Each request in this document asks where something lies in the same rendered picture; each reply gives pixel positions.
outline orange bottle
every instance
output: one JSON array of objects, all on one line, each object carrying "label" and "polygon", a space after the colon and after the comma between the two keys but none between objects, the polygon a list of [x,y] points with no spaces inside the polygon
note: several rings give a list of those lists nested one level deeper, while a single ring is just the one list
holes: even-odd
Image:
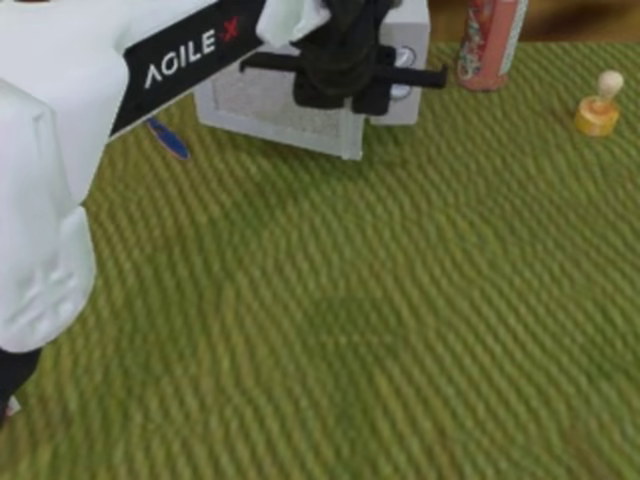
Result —
[{"label": "orange bottle", "polygon": [[458,83],[493,91],[507,82],[528,0],[469,0],[457,64]]}]

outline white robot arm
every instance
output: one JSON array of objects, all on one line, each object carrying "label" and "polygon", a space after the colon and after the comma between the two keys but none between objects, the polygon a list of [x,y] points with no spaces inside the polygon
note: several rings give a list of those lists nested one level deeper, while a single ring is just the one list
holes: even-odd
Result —
[{"label": "white robot arm", "polygon": [[0,348],[40,348],[84,308],[81,204],[109,140],[328,18],[319,0],[0,0]]}]

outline wooden knob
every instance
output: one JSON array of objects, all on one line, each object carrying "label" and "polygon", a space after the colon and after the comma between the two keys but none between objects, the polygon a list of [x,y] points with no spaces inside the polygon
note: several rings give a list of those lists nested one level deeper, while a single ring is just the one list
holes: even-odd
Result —
[{"label": "wooden knob", "polygon": [[620,72],[607,70],[598,78],[598,96],[603,101],[611,101],[624,86],[624,77]]}]

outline grass surface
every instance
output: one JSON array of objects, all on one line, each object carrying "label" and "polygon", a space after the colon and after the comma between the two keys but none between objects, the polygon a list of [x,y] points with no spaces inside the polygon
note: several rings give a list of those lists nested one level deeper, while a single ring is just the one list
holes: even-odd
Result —
[{"label": "grass surface", "polygon": [[[453,52],[434,48],[437,65]],[[0,479],[637,479],[640,46],[525,45],[341,162],[144,128],[87,202],[99,278],[0,437]]]}]

